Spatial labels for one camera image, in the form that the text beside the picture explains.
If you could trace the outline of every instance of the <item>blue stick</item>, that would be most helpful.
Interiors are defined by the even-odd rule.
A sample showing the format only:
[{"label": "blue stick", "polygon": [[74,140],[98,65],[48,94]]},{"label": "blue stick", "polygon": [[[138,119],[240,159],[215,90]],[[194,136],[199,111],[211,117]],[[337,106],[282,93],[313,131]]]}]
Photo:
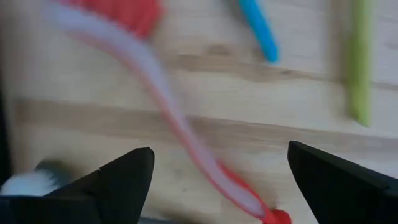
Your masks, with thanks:
[{"label": "blue stick", "polygon": [[269,63],[277,63],[279,61],[278,46],[256,0],[239,0],[239,5],[261,46],[262,53]]}]

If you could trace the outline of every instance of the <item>wood grain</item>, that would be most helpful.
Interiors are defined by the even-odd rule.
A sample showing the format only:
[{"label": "wood grain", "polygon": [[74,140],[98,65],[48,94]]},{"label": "wood grain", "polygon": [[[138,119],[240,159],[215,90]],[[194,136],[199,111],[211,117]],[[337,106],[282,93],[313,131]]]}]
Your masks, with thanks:
[{"label": "wood grain", "polygon": [[[17,111],[20,133],[24,133],[20,139],[25,142],[21,154],[28,157],[19,161],[20,167],[28,169],[44,156],[62,158],[87,173],[132,148],[150,146],[156,163],[144,214],[152,216],[156,211],[166,217],[203,217],[208,223],[256,223],[215,192],[158,113],[30,99],[20,99]],[[297,223],[313,223],[314,218],[287,164],[291,140],[398,177],[396,139],[201,117],[190,121],[218,156],[269,204],[288,210]]]},{"label": "wood grain", "polygon": [[[42,1],[2,3],[4,73],[18,172],[58,158],[88,173],[135,147],[156,154],[145,214],[198,223],[258,223],[194,168],[134,76],[60,32]],[[263,0],[281,64],[263,61],[229,0],[164,0],[150,43],[195,130],[295,223],[316,223],[286,160],[298,140],[398,177],[398,5],[375,9],[371,127],[346,114],[344,0]]]}]

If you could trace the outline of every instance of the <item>red tip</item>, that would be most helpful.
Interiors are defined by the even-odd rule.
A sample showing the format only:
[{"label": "red tip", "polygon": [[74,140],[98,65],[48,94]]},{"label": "red tip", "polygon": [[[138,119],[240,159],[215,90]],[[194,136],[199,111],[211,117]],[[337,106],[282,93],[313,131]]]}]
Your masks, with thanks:
[{"label": "red tip", "polygon": [[277,224],[292,224],[292,219],[290,218],[287,212],[278,209],[273,209],[272,214],[275,216]]}]

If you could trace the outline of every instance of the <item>green object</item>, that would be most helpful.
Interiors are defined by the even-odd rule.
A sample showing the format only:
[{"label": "green object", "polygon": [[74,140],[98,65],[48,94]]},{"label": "green object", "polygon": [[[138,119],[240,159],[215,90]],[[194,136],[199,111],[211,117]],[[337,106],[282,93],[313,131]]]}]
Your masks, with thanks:
[{"label": "green object", "polygon": [[353,26],[349,42],[351,113],[363,126],[370,125],[372,1],[353,0]]}]

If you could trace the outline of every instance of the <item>red object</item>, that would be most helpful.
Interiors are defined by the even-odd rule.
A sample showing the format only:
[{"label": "red object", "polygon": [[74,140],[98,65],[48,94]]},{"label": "red object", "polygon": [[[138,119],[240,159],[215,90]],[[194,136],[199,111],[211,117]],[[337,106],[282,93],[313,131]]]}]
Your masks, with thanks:
[{"label": "red object", "polygon": [[[224,173],[231,179],[233,179],[236,183],[238,183],[243,188],[247,189],[252,193],[260,202],[262,202],[260,196],[247,184],[243,181],[239,176],[237,176],[234,172],[229,170],[220,160],[218,161],[219,167],[224,171]],[[236,203],[234,200],[231,200],[235,205],[239,206],[239,203]],[[279,209],[269,209],[269,207],[262,202],[262,208],[266,212],[265,218],[262,219],[263,224],[292,224],[292,220],[287,212]]]},{"label": "red object", "polygon": [[95,12],[123,26],[141,39],[149,37],[162,15],[159,0],[60,0],[73,7]]}]

